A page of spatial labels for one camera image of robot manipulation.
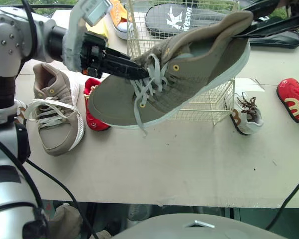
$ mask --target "black bag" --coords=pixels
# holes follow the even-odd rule
[[[194,5],[166,3],[148,10],[145,25],[152,36],[166,39],[196,27],[218,23],[225,16],[224,13],[195,8]],[[250,39],[250,45],[296,48],[299,46],[299,32],[289,31],[264,38],[253,38]]]

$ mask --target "orange shoe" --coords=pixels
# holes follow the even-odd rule
[[[126,40],[128,37],[127,12],[118,0],[110,0],[113,5],[110,16],[113,21],[116,36]]]

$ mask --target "white shoelace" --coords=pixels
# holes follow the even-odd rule
[[[149,64],[147,66],[147,71],[149,73],[149,77],[146,77],[144,79],[140,80],[130,80],[131,85],[134,87],[134,93],[136,95],[136,98],[134,99],[134,117],[136,120],[136,123],[138,124],[139,128],[147,134],[144,130],[140,113],[138,110],[137,102],[141,98],[140,107],[144,107],[148,98],[147,91],[149,90],[149,93],[153,96],[156,92],[156,90],[153,88],[153,83],[155,83],[158,86],[158,91],[162,92],[164,86],[167,86],[168,80],[165,77],[165,72],[167,70],[168,65],[165,64],[162,69],[160,68],[160,62],[159,58],[155,54],[150,54],[149,57],[152,57],[154,59],[154,64]]]
[[[39,107],[39,109],[43,112],[39,113],[36,117],[33,117],[33,112],[37,107]],[[71,109],[73,112],[66,116],[64,114],[65,110],[63,108]],[[38,122],[39,129],[41,129],[62,124],[64,123],[64,119],[67,119],[73,113],[78,113],[78,109],[75,106],[66,104],[61,101],[56,101],[53,97],[47,97],[46,99],[33,99],[24,112],[24,116],[29,121]]]

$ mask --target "olive green sneaker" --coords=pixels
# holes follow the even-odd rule
[[[248,61],[244,31],[253,14],[240,11],[220,23],[168,38],[134,59],[149,77],[137,81],[107,77],[92,92],[90,113],[105,124],[143,128],[160,123],[191,98],[235,77]]]
[[[33,70],[35,99],[24,114],[29,121],[37,122],[44,150],[59,156],[72,150],[84,134],[83,119],[76,107],[79,83],[46,63],[35,65]]]

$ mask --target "wire basket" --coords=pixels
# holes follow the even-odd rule
[[[184,105],[171,120],[221,122],[233,110],[235,80],[231,79]]]
[[[189,29],[221,21],[239,8],[231,0],[128,0],[127,50],[134,58]]]
[[[135,58],[170,36],[215,24],[239,6],[231,0],[128,0],[125,8],[129,22],[127,49]],[[210,121],[216,125],[231,113],[233,104],[234,79],[195,97],[171,120]]]

